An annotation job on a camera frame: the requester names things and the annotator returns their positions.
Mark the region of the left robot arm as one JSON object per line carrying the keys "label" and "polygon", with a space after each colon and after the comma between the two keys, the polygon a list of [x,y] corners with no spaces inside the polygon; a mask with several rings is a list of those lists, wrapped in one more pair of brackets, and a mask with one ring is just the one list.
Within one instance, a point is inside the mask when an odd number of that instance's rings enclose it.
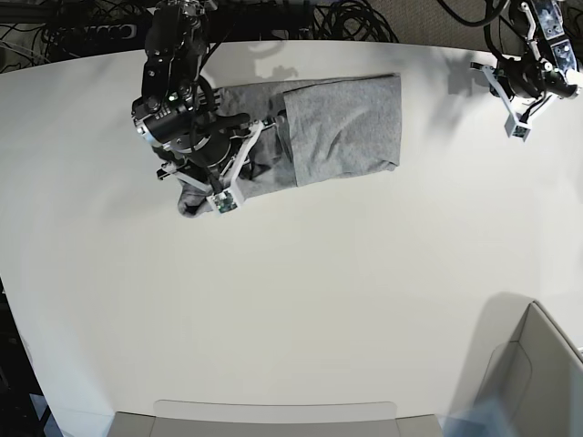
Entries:
{"label": "left robot arm", "polygon": [[496,17],[521,41],[520,57],[507,57],[495,46],[491,26],[486,46],[496,58],[495,79],[509,97],[575,97],[582,88],[575,50],[563,26],[557,1],[505,1]]}

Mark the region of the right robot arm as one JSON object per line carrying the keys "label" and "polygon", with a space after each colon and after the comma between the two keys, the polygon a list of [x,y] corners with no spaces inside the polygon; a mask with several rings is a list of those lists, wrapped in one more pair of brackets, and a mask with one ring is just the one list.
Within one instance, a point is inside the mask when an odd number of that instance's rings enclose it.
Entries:
{"label": "right robot arm", "polygon": [[201,74],[210,45],[214,1],[161,1],[145,39],[141,95],[131,116],[138,134],[166,165],[213,189],[249,134],[246,113],[222,116],[219,96]]}

